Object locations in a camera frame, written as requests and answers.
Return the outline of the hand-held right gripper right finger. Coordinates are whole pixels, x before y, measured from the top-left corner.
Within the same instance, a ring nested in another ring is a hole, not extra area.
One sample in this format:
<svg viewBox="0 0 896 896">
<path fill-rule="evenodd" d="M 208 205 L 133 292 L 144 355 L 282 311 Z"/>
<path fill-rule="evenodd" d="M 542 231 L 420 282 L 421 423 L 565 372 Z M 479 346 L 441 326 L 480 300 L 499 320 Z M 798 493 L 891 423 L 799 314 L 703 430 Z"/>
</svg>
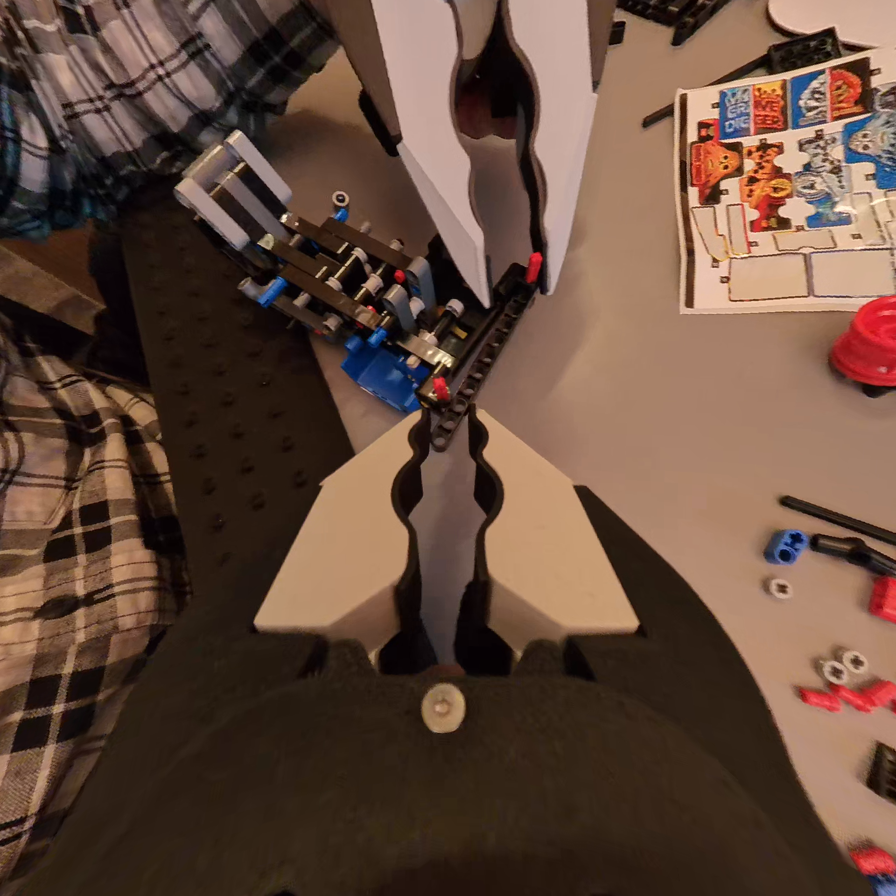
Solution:
<svg viewBox="0 0 896 896">
<path fill-rule="evenodd" d="M 467 422 L 483 519 L 458 611 L 461 668 L 503 676 L 535 642 L 636 633 L 573 481 L 486 411 L 470 405 Z"/>
</svg>

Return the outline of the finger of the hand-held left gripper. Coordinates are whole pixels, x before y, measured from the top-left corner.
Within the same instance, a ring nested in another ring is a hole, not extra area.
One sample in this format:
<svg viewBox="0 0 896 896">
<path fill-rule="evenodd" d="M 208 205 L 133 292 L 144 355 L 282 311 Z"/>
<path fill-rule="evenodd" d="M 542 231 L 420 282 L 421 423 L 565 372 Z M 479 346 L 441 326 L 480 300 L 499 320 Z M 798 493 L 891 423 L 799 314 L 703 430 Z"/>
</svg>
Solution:
<svg viewBox="0 0 896 896">
<path fill-rule="evenodd" d="M 462 39 L 453 3 L 373 1 L 401 158 L 460 275 L 490 307 L 485 236 L 455 116 Z"/>
<path fill-rule="evenodd" d="M 572 234 L 599 89 L 599 3 L 498 6 L 519 109 L 517 153 L 539 288 L 557 286 Z"/>
</svg>

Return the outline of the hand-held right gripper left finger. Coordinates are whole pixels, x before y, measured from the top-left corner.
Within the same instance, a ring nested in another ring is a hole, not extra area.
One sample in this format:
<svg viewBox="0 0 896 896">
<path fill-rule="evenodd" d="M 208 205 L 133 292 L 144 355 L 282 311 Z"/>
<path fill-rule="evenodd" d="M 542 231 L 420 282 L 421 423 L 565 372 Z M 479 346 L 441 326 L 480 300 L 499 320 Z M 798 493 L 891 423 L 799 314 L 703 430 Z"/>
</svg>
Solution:
<svg viewBox="0 0 896 896">
<path fill-rule="evenodd" d="M 417 532 L 429 413 L 400 421 L 321 483 L 257 611 L 259 633 L 357 641 L 386 674 L 429 666 Z"/>
</svg>

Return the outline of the black toy vehicle chassis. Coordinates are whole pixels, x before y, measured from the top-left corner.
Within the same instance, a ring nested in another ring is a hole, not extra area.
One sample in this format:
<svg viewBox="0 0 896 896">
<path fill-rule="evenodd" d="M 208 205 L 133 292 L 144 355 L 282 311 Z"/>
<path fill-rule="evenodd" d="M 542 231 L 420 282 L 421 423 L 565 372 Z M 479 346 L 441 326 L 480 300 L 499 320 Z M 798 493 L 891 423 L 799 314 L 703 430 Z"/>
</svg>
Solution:
<svg viewBox="0 0 896 896">
<path fill-rule="evenodd" d="M 365 392 L 403 413 L 439 401 L 434 377 L 456 386 L 500 313 L 499 288 L 525 280 L 513 263 L 484 308 L 440 237 L 426 255 L 373 238 L 349 223 L 349 197 L 314 225 L 287 209 L 291 191 L 241 131 L 212 145 L 184 172 L 175 197 L 200 229 L 245 271 L 239 291 L 345 351 L 342 370 Z"/>
</svg>

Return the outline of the long black holed beam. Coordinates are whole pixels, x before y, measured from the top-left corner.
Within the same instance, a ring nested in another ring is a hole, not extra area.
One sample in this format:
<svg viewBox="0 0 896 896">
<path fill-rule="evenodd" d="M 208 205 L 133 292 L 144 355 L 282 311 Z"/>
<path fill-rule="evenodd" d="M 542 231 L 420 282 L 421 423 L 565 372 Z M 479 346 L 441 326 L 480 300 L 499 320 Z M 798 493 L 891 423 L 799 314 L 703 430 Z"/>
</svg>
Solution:
<svg viewBox="0 0 896 896">
<path fill-rule="evenodd" d="M 488 377 L 494 371 L 501 353 L 538 294 L 538 287 L 535 283 L 529 284 L 516 278 L 509 281 L 505 287 L 499 288 L 498 292 L 499 297 L 503 299 L 500 303 L 500 313 L 487 327 L 459 384 L 449 387 L 448 400 L 439 401 L 439 413 L 431 430 L 430 443 L 440 454 L 445 452 L 454 440 L 462 420 L 475 403 Z"/>
</svg>

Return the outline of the person's left forearm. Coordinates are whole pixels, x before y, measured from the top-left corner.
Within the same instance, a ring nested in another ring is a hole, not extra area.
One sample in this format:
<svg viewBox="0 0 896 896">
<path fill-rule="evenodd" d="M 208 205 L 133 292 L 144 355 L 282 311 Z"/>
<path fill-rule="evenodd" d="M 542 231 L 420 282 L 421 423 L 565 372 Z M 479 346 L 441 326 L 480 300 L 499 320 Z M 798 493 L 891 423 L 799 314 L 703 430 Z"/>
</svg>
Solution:
<svg viewBox="0 0 896 896">
<path fill-rule="evenodd" d="M 240 130 L 253 141 L 340 47 L 326 2 L 2 2 L 1 232 L 110 220 Z"/>
</svg>

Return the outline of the grey desk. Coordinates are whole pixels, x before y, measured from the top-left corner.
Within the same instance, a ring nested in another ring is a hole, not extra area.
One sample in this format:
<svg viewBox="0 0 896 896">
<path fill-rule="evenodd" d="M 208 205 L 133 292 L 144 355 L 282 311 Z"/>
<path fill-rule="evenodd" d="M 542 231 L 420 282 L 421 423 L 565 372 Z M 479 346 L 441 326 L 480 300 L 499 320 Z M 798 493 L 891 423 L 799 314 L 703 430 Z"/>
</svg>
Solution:
<svg viewBox="0 0 896 896">
<path fill-rule="evenodd" d="M 835 313 L 680 315 L 674 128 L 643 118 L 760 54 L 765 2 L 732 2 L 681 48 L 629 20 L 601 86 L 566 265 L 514 334 L 483 407 L 588 486 L 687 579 L 748 662 L 832 835 L 894 851 L 894 805 L 869 791 L 894 714 L 811 709 L 815 661 L 863 652 L 894 680 L 894 624 L 870 616 L 862 570 L 809 553 L 763 591 L 768 534 L 840 531 L 791 495 L 894 530 L 894 395 L 834 377 Z"/>
</svg>

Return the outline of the black perforated board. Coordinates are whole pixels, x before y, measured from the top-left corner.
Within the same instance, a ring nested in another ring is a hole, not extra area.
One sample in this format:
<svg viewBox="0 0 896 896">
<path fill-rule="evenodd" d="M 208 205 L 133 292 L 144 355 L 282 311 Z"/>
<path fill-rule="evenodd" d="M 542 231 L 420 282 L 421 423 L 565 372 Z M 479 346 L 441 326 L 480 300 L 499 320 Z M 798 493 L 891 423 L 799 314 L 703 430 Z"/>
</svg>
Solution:
<svg viewBox="0 0 896 896">
<path fill-rule="evenodd" d="M 198 609 L 245 635 L 351 443 L 310 337 L 238 292 L 245 272 L 172 197 L 116 225 L 128 287 L 102 347 L 145 375 Z"/>
</svg>

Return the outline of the pile of small toy pieces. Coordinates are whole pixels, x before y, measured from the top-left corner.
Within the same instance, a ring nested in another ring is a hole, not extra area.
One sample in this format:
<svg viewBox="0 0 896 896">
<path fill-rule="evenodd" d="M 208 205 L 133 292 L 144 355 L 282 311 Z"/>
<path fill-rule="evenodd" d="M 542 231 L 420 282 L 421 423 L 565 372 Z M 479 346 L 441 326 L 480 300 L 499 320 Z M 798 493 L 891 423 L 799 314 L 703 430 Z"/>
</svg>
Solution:
<svg viewBox="0 0 896 896">
<path fill-rule="evenodd" d="M 792 566 L 807 550 L 855 566 L 871 574 L 874 579 L 869 613 L 880 621 L 895 621 L 894 558 L 871 548 L 861 539 L 836 538 L 823 534 L 784 530 L 774 533 L 763 556 L 773 566 Z M 868 661 L 859 651 L 841 651 L 834 658 L 825 659 L 819 675 L 824 688 L 800 688 L 798 696 L 805 705 L 836 712 L 844 706 L 862 712 L 895 711 L 894 681 L 872 678 Z M 890 804 L 895 800 L 894 747 L 884 743 L 875 745 L 872 752 L 866 787 Z M 859 846 L 849 851 L 857 871 L 868 881 L 874 894 L 894 894 L 894 856 L 876 846 Z"/>
</svg>

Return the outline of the person in plaid shirt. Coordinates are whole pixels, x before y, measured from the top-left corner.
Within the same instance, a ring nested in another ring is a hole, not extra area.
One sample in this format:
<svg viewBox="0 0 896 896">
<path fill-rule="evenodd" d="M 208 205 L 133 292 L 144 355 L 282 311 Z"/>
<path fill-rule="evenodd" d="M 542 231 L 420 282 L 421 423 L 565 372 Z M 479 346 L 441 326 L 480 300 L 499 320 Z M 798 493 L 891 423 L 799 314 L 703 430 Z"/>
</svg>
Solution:
<svg viewBox="0 0 896 896">
<path fill-rule="evenodd" d="M 149 391 L 2 315 L 1 879 L 21 888 L 192 595 Z"/>
</svg>

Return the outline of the colourful sticker sheet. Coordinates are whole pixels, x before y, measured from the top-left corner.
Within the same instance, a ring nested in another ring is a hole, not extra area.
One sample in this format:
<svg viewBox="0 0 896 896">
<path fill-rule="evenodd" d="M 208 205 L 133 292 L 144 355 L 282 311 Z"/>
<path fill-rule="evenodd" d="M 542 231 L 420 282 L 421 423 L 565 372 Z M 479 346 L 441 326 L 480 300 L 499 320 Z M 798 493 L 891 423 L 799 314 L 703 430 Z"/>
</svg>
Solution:
<svg viewBox="0 0 896 896">
<path fill-rule="evenodd" d="M 674 125 L 682 313 L 894 294 L 894 47 L 679 90 Z"/>
</svg>

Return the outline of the long black axle rod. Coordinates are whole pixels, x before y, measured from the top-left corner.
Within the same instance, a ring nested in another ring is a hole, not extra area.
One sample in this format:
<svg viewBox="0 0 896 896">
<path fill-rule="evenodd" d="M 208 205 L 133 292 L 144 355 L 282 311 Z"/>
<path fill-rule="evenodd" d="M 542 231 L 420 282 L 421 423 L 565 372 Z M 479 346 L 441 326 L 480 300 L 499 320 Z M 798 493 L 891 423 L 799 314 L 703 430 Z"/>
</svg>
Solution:
<svg viewBox="0 0 896 896">
<path fill-rule="evenodd" d="M 895 531 L 885 529 L 873 523 L 793 496 L 778 497 L 778 504 L 812 519 L 830 523 L 848 532 L 867 536 L 889 546 L 895 546 Z"/>
</svg>

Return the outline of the white stand base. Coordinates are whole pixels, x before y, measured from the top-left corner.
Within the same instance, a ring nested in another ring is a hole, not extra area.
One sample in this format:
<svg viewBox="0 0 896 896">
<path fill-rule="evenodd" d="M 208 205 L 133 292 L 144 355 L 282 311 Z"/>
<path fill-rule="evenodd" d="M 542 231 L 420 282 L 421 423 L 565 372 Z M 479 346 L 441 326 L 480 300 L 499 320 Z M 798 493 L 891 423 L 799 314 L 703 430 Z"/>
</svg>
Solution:
<svg viewBox="0 0 896 896">
<path fill-rule="evenodd" d="M 771 23 L 787 34 L 834 28 L 840 41 L 860 49 L 894 48 L 894 1 L 768 1 Z"/>
</svg>

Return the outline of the red toy wheel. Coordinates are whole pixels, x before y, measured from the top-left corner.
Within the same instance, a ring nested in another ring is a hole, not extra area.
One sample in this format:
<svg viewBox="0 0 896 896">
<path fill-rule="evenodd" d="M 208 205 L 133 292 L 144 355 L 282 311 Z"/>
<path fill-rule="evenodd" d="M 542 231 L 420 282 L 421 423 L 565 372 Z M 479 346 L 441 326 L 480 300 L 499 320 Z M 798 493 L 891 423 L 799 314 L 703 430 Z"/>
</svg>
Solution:
<svg viewBox="0 0 896 896">
<path fill-rule="evenodd" d="M 895 385 L 895 297 L 878 297 L 859 308 L 834 342 L 829 362 L 855 385 Z"/>
</svg>

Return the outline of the black toy frame piece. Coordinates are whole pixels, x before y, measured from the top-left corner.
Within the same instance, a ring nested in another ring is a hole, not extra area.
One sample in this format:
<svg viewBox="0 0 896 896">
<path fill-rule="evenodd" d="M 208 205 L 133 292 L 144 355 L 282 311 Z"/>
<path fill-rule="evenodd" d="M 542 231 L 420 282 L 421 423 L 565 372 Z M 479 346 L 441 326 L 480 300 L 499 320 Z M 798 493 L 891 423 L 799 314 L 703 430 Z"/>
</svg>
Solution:
<svg viewBox="0 0 896 896">
<path fill-rule="evenodd" d="M 689 40 L 730 1 L 616 1 L 616 8 L 672 29 L 670 44 Z"/>
</svg>

